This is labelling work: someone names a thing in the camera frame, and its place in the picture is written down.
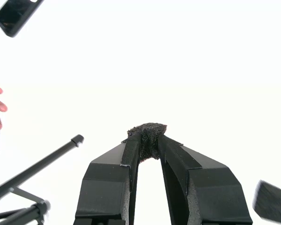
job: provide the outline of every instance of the black plastic part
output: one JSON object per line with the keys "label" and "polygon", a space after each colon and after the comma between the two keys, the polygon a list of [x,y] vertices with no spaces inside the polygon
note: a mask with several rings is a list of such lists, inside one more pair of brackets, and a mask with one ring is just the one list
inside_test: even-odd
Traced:
{"label": "black plastic part", "polygon": [[281,189],[261,181],[253,208],[261,218],[281,223]]}
{"label": "black plastic part", "polygon": [[75,215],[108,225],[133,225],[141,135],[93,160],[82,181]]}
{"label": "black plastic part", "polygon": [[[134,224],[140,145],[134,134],[90,163],[74,225],[91,219],[90,225],[109,225],[112,219]],[[227,166],[164,135],[158,151],[172,225],[252,225],[242,187]]]}
{"label": "black plastic part", "polygon": [[0,9],[0,27],[13,38],[33,15],[43,0],[8,0]]}
{"label": "black plastic part", "polygon": [[40,215],[44,215],[48,210],[46,202],[36,203],[30,208],[23,209],[13,215],[7,217],[0,222],[0,225],[23,225],[33,220],[38,220]]}
{"label": "black plastic part", "polygon": [[241,184],[227,166],[164,135],[158,145],[172,225],[252,224]]}
{"label": "black plastic part", "polygon": [[76,147],[79,147],[79,145],[83,143],[84,137],[82,135],[77,135],[76,137],[72,138],[71,141],[76,144]]}
{"label": "black plastic part", "polygon": [[137,166],[140,159],[140,144],[141,144],[141,134],[136,133],[130,136],[124,141],[126,143],[121,165],[128,166],[130,168],[130,191],[133,190],[135,184],[135,178],[137,176]]}
{"label": "black plastic part", "polygon": [[32,176],[34,176],[36,173],[39,171],[43,170],[46,168],[49,164],[54,162],[56,159],[61,157],[62,155],[66,154],[68,151],[76,147],[76,143],[73,141],[70,141],[69,143],[65,144],[52,154],[48,155],[41,161],[37,162],[24,172],[18,174],[17,176],[13,177],[9,181],[5,182],[4,184],[0,185],[0,198],[5,196],[7,193],[10,192],[11,188],[16,188]]}

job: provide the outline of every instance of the black foam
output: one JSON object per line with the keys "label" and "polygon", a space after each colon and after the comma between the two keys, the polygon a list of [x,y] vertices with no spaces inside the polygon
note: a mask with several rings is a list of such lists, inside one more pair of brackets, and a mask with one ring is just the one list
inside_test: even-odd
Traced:
{"label": "black foam", "polygon": [[254,210],[261,218],[281,223],[281,189],[261,181]]}
{"label": "black foam", "polygon": [[158,137],[163,135],[166,129],[167,126],[160,123],[145,123],[127,131],[128,137],[141,133],[140,162],[149,158],[159,159]]}

